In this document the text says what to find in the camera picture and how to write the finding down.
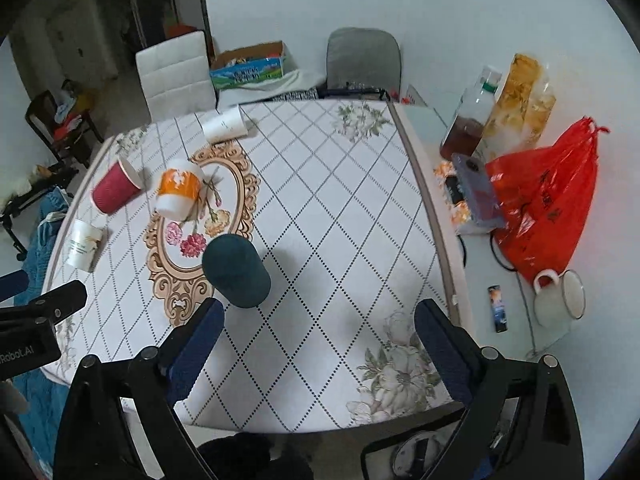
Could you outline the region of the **dark teal cup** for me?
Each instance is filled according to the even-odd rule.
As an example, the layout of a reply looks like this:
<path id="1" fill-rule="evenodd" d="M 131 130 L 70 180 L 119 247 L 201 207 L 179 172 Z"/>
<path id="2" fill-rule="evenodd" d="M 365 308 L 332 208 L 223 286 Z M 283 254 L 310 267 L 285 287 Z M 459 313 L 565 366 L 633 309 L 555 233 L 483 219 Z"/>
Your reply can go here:
<path id="1" fill-rule="evenodd" d="M 215 237 L 203 252 L 202 269 L 213 288 L 235 307 L 257 307 L 270 293 L 270 275 L 245 237 L 231 233 Z"/>

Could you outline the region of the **white printed paper cup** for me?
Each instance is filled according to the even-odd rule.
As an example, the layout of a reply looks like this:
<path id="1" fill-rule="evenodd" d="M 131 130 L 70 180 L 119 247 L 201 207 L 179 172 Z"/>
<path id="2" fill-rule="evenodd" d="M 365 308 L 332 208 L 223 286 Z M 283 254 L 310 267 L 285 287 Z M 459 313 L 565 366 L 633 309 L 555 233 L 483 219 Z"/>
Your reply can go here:
<path id="1" fill-rule="evenodd" d="M 76 270 L 92 272 L 103 237 L 103 228 L 76 219 L 67 237 L 65 263 Z"/>

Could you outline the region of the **red paper cup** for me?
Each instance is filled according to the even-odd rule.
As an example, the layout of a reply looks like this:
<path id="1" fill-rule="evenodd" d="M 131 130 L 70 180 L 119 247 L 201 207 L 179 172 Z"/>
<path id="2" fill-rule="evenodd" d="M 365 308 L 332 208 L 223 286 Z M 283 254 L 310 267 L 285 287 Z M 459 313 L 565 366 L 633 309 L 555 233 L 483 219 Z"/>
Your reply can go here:
<path id="1" fill-rule="evenodd" d="M 143 188 L 140 174 L 125 157 L 119 157 L 91 193 L 93 206 L 101 214 L 114 214 Z"/>

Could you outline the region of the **orange and white cup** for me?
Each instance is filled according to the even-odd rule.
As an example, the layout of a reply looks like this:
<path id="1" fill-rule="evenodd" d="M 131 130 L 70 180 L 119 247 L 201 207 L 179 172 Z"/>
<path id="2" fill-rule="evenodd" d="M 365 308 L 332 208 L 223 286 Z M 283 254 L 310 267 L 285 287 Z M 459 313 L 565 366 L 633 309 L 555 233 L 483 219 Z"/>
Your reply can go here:
<path id="1" fill-rule="evenodd" d="M 203 180 L 203 171 L 194 162 L 171 160 L 160 177 L 155 210 L 175 222 L 186 220 L 200 196 Z"/>

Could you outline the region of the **plain white paper cup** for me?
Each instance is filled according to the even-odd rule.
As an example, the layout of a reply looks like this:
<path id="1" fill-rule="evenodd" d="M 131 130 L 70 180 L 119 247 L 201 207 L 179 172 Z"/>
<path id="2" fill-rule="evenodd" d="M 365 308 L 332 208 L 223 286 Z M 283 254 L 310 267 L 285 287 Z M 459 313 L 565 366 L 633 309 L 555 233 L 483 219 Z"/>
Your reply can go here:
<path id="1" fill-rule="evenodd" d="M 222 113 L 202 122 L 202 131 L 209 144 L 219 144 L 248 135 L 247 125 L 238 106 L 228 108 Z"/>

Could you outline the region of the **dark lighter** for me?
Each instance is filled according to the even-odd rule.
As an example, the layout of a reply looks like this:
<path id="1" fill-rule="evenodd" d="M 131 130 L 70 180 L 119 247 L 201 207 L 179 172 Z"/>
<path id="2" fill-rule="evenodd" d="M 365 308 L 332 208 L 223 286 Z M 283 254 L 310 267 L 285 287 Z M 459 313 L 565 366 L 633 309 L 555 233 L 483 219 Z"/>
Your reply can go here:
<path id="1" fill-rule="evenodd" d="M 506 332 L 508 330 L 508 323 L 506 322 L 506 308 L 504 307 L 500 286 L 489 286 L 488 296 L 492 318 L 494 319 L 495 331 L 497 333 Z"/>

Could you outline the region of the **black trousers legs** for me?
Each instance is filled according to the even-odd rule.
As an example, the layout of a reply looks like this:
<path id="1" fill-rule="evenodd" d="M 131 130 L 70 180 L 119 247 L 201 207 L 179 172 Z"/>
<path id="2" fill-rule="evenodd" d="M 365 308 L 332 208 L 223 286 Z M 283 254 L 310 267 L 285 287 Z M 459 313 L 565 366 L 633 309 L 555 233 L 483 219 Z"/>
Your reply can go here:
<path id="1" fill-rule="evenodd" d="M 313 479 L 314 473 L 303 457 L 293 452 L 271 457 L 273 444 L 262 434 L 240 432 L 231 437 L 209 440 L 198 452 L 218 479 Z"/>

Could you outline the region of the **purple box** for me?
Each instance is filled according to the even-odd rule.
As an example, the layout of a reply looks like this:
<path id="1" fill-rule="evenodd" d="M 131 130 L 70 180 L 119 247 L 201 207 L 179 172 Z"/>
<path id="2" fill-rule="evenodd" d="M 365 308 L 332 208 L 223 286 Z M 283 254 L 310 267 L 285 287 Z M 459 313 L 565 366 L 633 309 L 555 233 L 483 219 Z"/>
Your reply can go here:
<path id="1" fill-rule="evenodd" d="M 452 155 L 459 186 L 470 218 L 458 227 L 460 234 L 486 234 L 506 227 L 494 186 L 483 162 L 473 156 Z"/>

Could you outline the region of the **dark wooden chair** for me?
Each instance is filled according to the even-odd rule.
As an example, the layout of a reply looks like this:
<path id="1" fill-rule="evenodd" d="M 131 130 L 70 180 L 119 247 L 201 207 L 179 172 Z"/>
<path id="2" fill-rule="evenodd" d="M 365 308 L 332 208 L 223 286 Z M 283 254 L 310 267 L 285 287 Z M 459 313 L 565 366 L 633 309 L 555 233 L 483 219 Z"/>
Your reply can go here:
<path id="1" fill-rule="evenodd" d="M 87 136 L 92 134 L 96 142 L 104 142 L 90 115 L 96 99 L 68 78 L 62 83 L 60 98 L 57 101 L 49 90 L 41 92 L 27 107 L 25 120 L 60 164 L 72 158 L 88 168 L 92 148 Z"/>

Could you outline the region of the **red plastic bag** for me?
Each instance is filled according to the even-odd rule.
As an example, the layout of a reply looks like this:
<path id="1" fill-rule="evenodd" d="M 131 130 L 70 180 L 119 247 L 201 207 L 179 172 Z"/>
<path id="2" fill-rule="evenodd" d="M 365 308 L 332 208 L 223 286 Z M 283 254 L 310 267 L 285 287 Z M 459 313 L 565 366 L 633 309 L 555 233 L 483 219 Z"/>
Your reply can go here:
<path id="1" fill-rule="evenodd" d="M 563 272 L 585 229 L 598 177 L 598 142 L 609 128 L 590 117 L 570 125 L 552 145 L 488 162 L 506 225 L 495 241 L 531 283 L 542 270 Z"/>

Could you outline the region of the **bottle with dark liquid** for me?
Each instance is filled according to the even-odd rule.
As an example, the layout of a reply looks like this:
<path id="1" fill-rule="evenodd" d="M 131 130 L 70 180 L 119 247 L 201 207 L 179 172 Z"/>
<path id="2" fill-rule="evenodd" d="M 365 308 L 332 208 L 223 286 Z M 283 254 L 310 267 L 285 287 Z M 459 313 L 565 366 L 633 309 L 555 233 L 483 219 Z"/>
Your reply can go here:
<path id="1" fill-rule="evenodd" d="M 453 154 L 471 156 L 475 152 L 495 106 L 501 77 L 502 73 L 485 65 L 478 81 L 465 90 L 439 147 L 443 159 L 450 160 Z"/>

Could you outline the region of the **yellow snack bag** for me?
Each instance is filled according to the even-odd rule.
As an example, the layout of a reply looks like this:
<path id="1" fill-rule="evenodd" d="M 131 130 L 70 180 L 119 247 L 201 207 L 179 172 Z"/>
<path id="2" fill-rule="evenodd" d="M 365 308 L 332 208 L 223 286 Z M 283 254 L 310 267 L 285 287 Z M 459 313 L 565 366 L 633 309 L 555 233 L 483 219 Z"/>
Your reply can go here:
<path id="1" fill-rule="evenodd" d="M 536 56 L 517 53 L 475 155 L 491 162 L 502 155 L 536 148 L 555 102 L 548 65 Z"/>

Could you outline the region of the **white padded chair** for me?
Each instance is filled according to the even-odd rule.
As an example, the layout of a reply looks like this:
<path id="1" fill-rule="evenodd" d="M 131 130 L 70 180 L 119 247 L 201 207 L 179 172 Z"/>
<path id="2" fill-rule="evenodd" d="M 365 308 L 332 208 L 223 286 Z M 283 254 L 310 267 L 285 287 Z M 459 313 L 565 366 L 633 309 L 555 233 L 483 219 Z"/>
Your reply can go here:
<path id="1" fill-rule="evenodd" d="M 136 64 L 152 122 L 216 108 L 201 30 L 138 52 Z"/>

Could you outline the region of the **cardboard box with items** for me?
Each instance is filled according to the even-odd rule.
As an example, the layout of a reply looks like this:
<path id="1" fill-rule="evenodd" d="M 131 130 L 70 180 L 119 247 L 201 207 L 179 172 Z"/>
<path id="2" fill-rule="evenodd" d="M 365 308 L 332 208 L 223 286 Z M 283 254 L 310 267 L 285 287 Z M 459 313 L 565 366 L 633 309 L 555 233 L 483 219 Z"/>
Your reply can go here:
<path id="1" fill-rule="evenodd" d="M 257 84 L 284 75 L 286 47 L 283 41 L 256 44 L 221 52 L 213 60 L 209 77 L 216 90 Z"/>

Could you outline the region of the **grey office chair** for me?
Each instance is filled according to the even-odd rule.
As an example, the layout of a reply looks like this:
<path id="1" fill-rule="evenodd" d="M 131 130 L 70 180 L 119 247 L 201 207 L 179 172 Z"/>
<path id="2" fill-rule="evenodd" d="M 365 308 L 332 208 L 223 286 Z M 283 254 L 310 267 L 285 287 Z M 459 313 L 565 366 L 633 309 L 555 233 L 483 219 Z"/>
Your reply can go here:
<path id="1" fill-rule="evenodd" d="M 401 70 L 400 47 L 389 32 L 335 29 L 326 44 L 326 82 L 318 93 L 322 99 L 397 100 Z"/>

